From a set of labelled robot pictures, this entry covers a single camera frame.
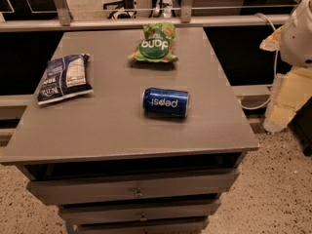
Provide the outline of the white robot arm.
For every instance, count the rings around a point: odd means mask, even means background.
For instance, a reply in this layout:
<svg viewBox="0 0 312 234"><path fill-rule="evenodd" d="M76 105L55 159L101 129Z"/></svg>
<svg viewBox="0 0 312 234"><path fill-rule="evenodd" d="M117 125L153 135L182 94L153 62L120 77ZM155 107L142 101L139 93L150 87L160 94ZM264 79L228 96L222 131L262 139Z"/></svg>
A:
<svg viewBox="0 0 312 234"><path fill-rule="evenodd" d="M263 128L269 133L285 129L312 98L312 0L302 0L283 26L264 39L259 48L279 51L292 68L274 78Z"/></svg>

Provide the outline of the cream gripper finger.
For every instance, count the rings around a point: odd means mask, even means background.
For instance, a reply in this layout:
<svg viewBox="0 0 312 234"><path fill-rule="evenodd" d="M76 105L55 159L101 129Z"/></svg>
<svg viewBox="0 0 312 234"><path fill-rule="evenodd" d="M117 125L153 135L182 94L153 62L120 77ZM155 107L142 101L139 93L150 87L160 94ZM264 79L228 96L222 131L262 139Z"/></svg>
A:
<svg viewBox="0 0 312 234"><path fill-rule="evenodd" d="M259 45L259 48L268 52L275 52L280 50L280 42L283 27L277 28L271 35L265 38Z"/></svg>
<svg viewBox="0 0 312 234"><path fill-rule="evenodd" d="M265 112L264 130L268 133L281 132L311 98L311 67L295 66L285 75L277 74Z"/></svg>

